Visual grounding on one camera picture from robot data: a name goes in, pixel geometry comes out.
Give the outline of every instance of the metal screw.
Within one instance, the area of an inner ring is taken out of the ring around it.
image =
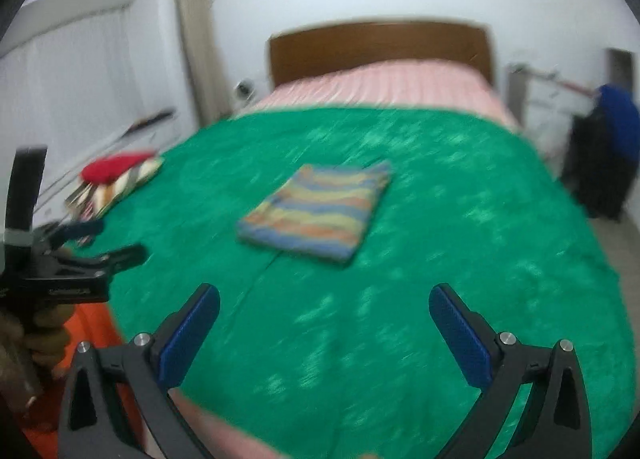
[[[513,333],[500,333],[500,341],[505,345],[513,345],[518,340]]]
[[[79,353],[85,353],[89,349],[91,349],[91,342],[88,342],[88,341],[85,340],[84,342],[80,342],[78,344],[78,352]]]
[[[574,344],[572,344],[570,340],[560,340],[560,347],[568,353],[574,350]]]
[[[151,336],[149,333],[136,334],[136,336],[133,338],[134,345],[137,345],[138,347],[144,347],[150,341],[151,341]]]

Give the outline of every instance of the wooden headboard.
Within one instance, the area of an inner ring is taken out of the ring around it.
[[[487,32],[463,23],[339,23],[271,37],[269,50],[276,87],[374,62],[428,58],[467,64],[494,82]]]

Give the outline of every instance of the pink bed sheet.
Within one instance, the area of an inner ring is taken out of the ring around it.
[[[444,108],[517,129],[513,115],[478,71],[445,60],[393,60],[297,80],[239,116],[320,105]]]

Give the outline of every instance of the blue cloth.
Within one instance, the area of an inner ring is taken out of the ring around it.
[[[612,149],[626,159],[640,160],[640,115],[630,92],[610,85],[600,87],[600,103],[604,109],[612,139]]]

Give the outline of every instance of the floor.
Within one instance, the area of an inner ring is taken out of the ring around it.
[[[636,409],[640,409],[640,232],[625,214],[621,222],[592,219],[591,225],[607,254],[609,264],[620,274],[629,322],[636,338]]]

